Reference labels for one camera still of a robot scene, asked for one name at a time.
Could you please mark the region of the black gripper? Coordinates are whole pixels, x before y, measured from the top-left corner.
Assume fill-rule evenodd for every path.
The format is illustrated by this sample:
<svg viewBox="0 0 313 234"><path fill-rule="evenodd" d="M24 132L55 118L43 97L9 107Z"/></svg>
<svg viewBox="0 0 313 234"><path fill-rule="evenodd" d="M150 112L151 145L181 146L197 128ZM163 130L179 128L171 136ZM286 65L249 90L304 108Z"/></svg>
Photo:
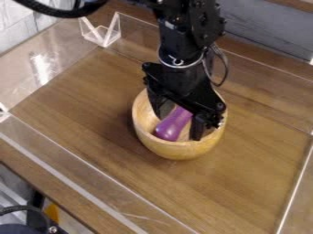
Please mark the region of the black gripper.
<svg viewBox="0 0 313 234"><path fill-rule="evenodd" d="M145 62L142 65L150 106L162 120L175 105L193 114L190 139L199 141L206 130L219 128L226 103L211 82L211 68L205 60L187 66L167 66Z"/></svg>

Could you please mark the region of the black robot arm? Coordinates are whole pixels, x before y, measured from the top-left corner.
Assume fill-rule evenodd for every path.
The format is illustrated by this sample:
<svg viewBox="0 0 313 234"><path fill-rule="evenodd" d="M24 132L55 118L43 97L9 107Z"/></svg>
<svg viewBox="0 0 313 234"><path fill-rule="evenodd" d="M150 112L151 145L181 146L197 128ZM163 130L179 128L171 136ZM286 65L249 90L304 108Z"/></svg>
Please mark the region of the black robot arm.
<svg viewBox="0 0 313 234"><path fill-rule="evenodd" d="M225 34L226 20L217 0L141 0L155 15L161 44L157 63L146 62L151 108L175 103L193 114L190 138L202 139L205 130L219 128L226 103L211 80L214 58L219 55L217 40Z"/></svg>

